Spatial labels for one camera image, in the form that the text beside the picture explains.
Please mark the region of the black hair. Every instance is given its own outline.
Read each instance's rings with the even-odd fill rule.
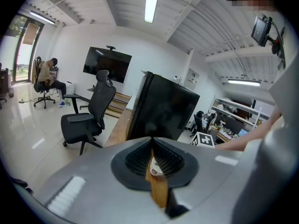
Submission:
[[[54,66],[56,66],[56,65],[57,65],[57,62],[58,62],[58,60],[57,60],[56,58],[52,58],[52,59],[51,59],[51,61],[53,61],[53,63],[54,63]]]

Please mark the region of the floor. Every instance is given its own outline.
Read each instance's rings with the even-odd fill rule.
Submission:
[[[19,104],[41,96],[33,89],[32,84],[20,84],[14,87],[14,97],[7,97],[7,103],[1,101],[0,110],[0,158],[12,177],[22,179],[37,192],[42,184],[56,171],[79,156],[80,143],[63,147],[64,141],[60,127],[61,116],[74,113],[73,106],[59,108],[59,97],[53,94],[54,104],[47,101],[33,107],[33,102]],[[78,100],[79,105],[87,103]],[[104,146],[112,132],[117,118],[105,115],[106,125],[97,141]],[[86,144],[84,153],[98,149]]]

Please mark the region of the ceiling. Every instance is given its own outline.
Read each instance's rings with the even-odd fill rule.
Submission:
[[[226,0],[158,0],[154,22],[144,21],[145,0],[27,0],[66,26],[111,24],[138,29],[165,39],[189,53],[206,56],[217,75],[272,83],[279,58],[268,46],[258,47],[251,38],[256,16],[271,16],[280,30],[284,18],[276,12],[257,12],[232,6]],[[271,29],[272,38],[276,32]]]

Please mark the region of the wall-mounted television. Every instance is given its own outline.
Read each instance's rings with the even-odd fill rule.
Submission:
[[[90,47],[83,72],[96,75],[100,70],[108,70],[113,81],[123,83],[132,56],[117,51]]]

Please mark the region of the doorway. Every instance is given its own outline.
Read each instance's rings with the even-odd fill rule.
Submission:
[[[30,82],[33,55],[43,24],[17,14],[1,44],[1,62],[10,70],[12,84]]]

